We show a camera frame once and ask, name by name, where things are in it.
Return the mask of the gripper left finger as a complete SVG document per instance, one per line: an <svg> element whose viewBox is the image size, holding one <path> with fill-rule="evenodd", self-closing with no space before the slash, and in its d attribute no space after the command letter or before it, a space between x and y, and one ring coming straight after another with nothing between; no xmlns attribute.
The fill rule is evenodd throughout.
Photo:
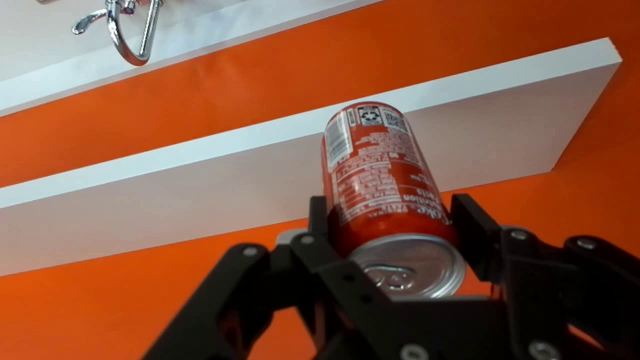
<svg viewBox="0 0 640 360"><path fill-rule="evenodd" d="M142 360L249 360L279 310L295 308L311 360L404 360L416 346L382 291L329 244L324 196L310 199L307 231L268 250L229 248Z"/></svg>

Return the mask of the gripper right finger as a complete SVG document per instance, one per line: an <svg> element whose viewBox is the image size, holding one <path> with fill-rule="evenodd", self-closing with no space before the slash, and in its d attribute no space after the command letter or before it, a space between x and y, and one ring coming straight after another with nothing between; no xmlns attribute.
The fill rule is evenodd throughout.
<svg viewBox="0 0 640 360"><path fill-rule="evenodd" d="M515 360L640 360L640 257L594 235L562 246L451 198L460 251L505 306Z"/></svg>

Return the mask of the red soda can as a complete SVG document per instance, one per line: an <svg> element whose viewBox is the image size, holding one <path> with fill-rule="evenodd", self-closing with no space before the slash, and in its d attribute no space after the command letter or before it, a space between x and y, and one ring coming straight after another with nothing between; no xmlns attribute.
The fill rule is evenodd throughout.
<svg viewBox="0 0 640 360"><path fill-rule="evenodd" d="M375 101L336 112L321 140L329 237L395 300L452 296L466 276L450 212L404 114Z"/></svg>

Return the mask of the chrome tap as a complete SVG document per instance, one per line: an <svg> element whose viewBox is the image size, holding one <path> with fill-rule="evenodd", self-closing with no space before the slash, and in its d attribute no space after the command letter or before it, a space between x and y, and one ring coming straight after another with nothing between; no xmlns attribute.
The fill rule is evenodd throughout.
<svg viewBox="0 0 640 360"><path fill-rule="evenodd" d="M121 14L134 15L138 4L148 3L144 30L142 32L139 51L136 53L128 46L121 27ZM135 67L141 67L150 60L153 48L160 9L165 0L104 0L103 9L93 11L83 16L72 28L74 35L84 34L89 26L105 18L110 39L121 57Z"/></svg>

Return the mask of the white wall shelf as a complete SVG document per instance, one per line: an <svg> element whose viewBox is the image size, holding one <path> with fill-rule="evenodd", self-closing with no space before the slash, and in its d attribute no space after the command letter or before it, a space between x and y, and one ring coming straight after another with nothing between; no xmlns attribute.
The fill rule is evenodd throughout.
<svg viewBox="0 0 640 360"><path fill-rule="evenodd" d="M609 38L371 95L441 191L548 173L622 63ZM304 218L346 103L0 188L0 277Z"/></svg>

